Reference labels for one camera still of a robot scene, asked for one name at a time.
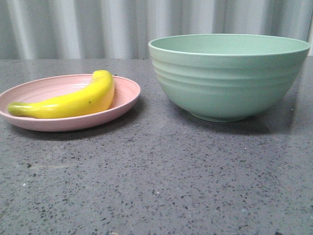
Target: yellow banana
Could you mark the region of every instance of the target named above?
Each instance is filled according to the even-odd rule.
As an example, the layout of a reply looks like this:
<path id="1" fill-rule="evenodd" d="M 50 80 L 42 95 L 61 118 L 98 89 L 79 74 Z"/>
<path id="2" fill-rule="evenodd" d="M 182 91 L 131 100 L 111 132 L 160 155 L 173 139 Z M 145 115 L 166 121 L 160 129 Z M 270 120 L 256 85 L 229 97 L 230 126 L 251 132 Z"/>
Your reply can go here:
<path id="1" fill-rule="evenodd" d="M 114 80 L 110 72 L 97 70 L 90 84 L 79 91 L 37 103 L 11 102 L 8 112 L 31 118 L 67 118 L 107 110 L 114 96 Z"/>

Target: plate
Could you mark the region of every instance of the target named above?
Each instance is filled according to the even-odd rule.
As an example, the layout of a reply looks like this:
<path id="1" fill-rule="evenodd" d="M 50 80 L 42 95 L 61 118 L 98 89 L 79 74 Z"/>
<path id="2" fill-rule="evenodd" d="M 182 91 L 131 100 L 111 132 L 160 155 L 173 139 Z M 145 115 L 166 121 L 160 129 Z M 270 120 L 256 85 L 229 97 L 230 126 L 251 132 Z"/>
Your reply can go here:
<path id="1" fill-rule="evenodd" d="M 115 92 L 108 110 L 66 118 L 37 119 L 15 117 L 8 113 L 7 105 L 12 101 L 38 102 L 58 95 L 72 93 L 90 83 L 92 74 L 73 74 L 48 77 L 27 82 L 0 94 L 0 115 L 9 123 L 34 131 L 61 132 L 85 129 L 112 121 L 129 111 L 136 103 L 140 86 L 125 77 L 113 76 Z"/>

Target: mint green bowl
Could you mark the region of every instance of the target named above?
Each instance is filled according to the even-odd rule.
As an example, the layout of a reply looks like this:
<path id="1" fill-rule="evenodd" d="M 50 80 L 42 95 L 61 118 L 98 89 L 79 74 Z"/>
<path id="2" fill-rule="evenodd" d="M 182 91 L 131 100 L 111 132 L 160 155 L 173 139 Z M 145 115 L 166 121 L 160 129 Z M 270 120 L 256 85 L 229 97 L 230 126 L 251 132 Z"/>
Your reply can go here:
<path id="1" fill-rule="evenodd" d="M 156 77 L 169 99 L 192 115 L 232 122 L 284 97 L 311 45 L 274 36 L 197 34 L 149 42 Z"/>

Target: white curtain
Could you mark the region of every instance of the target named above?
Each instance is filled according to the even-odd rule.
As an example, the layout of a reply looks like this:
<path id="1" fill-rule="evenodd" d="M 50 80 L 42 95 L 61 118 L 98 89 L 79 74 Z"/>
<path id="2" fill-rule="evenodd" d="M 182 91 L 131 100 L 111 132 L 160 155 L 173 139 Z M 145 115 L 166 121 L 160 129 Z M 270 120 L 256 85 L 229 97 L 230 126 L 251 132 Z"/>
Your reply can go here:
<path id="1" fill-rule="evenodd" d="M 151 39 L 198 33 L 312 43 L 312 14 L 313 0 L 0 0 L 0 59 L 141 59 Z"/>

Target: granite surface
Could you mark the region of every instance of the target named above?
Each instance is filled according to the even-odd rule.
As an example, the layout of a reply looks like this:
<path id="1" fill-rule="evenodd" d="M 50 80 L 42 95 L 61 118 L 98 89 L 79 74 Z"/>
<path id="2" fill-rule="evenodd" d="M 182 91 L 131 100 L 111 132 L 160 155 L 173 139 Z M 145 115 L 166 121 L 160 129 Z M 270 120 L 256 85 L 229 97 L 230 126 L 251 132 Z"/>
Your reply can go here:
<path id="1" fill-rule="evenodd" d="M 312 68 L 269 110 L 214 123 L 171 103 L 150 60 L 0 61 L 0 92 L 98 69 L 141 86 L 90 129 L 0 119 L 0 235 L 312 235 Z"/>

